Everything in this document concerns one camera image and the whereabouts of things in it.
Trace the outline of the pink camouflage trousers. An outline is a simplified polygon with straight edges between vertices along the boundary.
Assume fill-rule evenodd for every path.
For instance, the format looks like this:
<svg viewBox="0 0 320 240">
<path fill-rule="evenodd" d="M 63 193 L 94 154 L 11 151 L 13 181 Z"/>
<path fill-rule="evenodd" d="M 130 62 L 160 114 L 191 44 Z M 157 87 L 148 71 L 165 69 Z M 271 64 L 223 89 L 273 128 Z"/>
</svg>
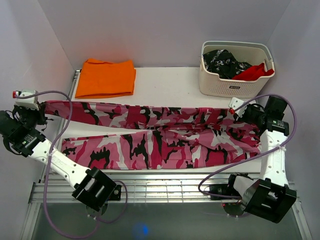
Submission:
<svg viewBox="0 0 320 240">
<path fill-rule="evenodd" d="M 65 138 L 69 159 L 100 170 L 195 169 L 237 163 L 260 153 L 259 130 L 225 108 L 156 107 L 51 100 L 44 112 L 126 134 Z"/>
</svg>

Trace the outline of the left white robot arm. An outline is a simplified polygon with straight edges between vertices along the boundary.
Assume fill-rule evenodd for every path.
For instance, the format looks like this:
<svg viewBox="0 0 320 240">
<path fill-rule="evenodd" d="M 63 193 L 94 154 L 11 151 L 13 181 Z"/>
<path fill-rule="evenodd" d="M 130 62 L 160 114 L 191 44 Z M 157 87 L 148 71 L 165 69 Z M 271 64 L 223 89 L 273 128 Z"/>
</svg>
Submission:
<svg viewBox="0 0 320 240">
<path fill-rule="evenodd" d="M 92 169 L 73 162 L 62 152 L 53 148 L 52 143 L 32 124 L 24 123 L 9 115 L 9 111 L 0 112 L 0 135 L 4 147 L 11 153 L 30 157 L 48 165 L 51 157 L 51 170 L 58 173 L 74 189 L 72 197 L 87 207 L 99 212 L 112 195 L 117 184 L 96 167 Z"/>
</svg>

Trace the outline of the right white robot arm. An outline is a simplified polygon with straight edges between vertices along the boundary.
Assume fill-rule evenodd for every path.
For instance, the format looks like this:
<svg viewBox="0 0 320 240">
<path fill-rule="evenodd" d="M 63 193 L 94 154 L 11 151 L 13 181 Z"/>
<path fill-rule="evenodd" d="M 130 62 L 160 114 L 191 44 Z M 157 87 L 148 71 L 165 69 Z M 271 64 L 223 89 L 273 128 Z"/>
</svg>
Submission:
<svg viewBox="0 0 320 240">
<path fill-rule="evenodd" d="M 226 194 L 232 199 L 241 197 L 242 212 L 273 223 L 279 223 L 297 199 L 297 192 L 289 187 L 285 169 L 290 127 L 283 118 L 288 105 L 285 99 L 275 95 L 268 97 L 264 107 L 236 97 L 229 102 L 238 120 L 258 128 L 261 168 L 256 180 L 244 173 L 230 175 Z"/>
</svg>

